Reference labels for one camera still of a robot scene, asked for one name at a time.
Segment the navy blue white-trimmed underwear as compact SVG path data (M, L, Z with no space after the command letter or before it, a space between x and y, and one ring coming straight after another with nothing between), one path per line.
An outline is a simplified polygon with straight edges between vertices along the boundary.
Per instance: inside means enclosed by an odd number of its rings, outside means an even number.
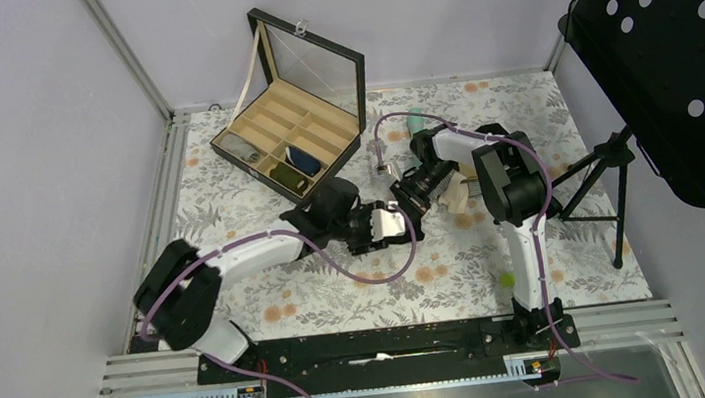
M303 175L314 178L323 169L323 164L310 153L297 146L288 145L285 149L285 162Z

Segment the black white-trimmed boxer briefs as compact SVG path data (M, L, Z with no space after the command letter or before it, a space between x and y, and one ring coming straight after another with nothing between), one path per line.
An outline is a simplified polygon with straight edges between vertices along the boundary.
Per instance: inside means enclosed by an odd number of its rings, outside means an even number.
M425 233L423 233L422 230L422 219L426 215L427 209L409 206L408 208L403 208L403 212L409 220L409 230L415 234L416 241L423 241L425 239Z

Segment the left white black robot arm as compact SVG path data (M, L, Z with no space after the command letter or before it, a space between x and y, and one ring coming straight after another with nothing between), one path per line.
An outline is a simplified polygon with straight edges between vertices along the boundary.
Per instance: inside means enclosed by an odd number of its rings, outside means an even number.
M322 254L331 241L346 244L352 255L392 244L416 245L423 237L422 212L402 196L363 202L354 184L333 178L260 232L213 248L171 242L134 297L144 317L141 338L163 340L174 351L195 349L230 377L248 378L257 368L257 354L236 324L214 315L221 290L274 266Z

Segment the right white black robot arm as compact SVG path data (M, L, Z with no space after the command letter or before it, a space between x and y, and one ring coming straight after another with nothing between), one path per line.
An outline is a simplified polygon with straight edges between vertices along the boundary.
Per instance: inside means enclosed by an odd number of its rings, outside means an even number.
M543 164L521 132L495 126L468 132L442 125L416 134L410 147L421 166L390 184L391 194L409 218L432 206L434 190L457 168L474 169L487 211L500 225L515 275L512 332L525 349L539 350L562 319L561 301L546 280L546 212L551 184Z

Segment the mint green rolled cloth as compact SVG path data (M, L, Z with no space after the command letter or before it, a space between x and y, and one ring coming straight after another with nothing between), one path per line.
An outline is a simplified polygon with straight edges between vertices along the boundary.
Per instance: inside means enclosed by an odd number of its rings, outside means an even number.
M406 117L407 131L410 139L414 139L416 135L425 129L425 119L421 117L422 108L413 107L408 110L409 115Z

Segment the floral patterned table mat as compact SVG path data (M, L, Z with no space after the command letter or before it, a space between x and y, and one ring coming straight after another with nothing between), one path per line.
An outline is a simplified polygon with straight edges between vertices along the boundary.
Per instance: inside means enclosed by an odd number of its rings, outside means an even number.
M340 170L363 199L384 199L374 179L375 155L406 170L405 113L414 107L468 130L497 123L526 133L553 177L587 152L554 76L548 72L440 85L385 89L367 97L360 149ZM187 128L176 234L197 247L223 244L268 227L291 202L220 158L210 146L226 111L198 112ZM547 225L547 283L569 307L647 299L651 289L632 252L620 269L609 221L613 205L602 186L588 193L573 222ZM326 258L309 256L236 283L221 293L216 314L257 340L454 320L507 313L512 272L504 229L486 207L469 200L464 213L438 204L423 220L416 251L405 245L351 256L336 242Z

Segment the black cloth pile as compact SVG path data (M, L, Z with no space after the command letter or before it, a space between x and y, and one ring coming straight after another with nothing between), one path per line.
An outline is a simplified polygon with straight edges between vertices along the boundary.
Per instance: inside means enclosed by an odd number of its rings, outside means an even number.
M507 133L496 124L482 126L476 133L484 139L471 152L473 165L482 198L496 222L520 227L542 214L558 212L550 176L525 133Z

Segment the dark rolled item in box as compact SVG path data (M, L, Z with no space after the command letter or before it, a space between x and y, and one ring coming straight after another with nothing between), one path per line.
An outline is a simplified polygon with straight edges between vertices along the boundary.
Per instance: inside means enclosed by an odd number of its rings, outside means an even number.
M268 175L271 180L295 196L302 197L311 187L307 176L286 162L278 162L268 170Z

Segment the black wooden compartment box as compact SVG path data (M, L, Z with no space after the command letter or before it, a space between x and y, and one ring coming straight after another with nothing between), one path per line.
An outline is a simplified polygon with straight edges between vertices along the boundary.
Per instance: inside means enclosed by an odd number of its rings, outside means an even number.
M217 155L293 202L309 197L337 175L359 148L366 130L365 57L309 30L305 21L284 21L253 8L248 23L254 37L249 70L261 70L264 89L245 85L226 127L211 139ZM219 142L237 134L262 153L257 164L243 162ZM268 170L285 162L294 145L323 164L311 187L295 196L270 179Z

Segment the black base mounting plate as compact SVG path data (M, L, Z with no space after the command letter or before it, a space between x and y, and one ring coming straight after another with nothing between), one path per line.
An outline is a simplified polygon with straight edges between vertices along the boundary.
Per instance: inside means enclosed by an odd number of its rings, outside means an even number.
M546 357L577 348L574 320L549 324L534 316L481 317L383 329L258 341L237 368L291 381L312 395L501 375L504 357Z

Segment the green small block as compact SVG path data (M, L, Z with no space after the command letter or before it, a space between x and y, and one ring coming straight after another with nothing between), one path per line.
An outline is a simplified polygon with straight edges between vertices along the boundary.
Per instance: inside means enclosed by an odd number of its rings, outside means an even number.
M515 287L515 275L512 272L504 272L499 276L499 284L505 289L513 289Z

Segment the grey rolled item in box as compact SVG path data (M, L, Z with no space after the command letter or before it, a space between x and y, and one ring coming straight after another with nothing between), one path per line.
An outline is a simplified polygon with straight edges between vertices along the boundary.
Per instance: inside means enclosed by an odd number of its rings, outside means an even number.
M227 133L219 145L234 157L246 163L257 164L263 157L259 149L237 134Z

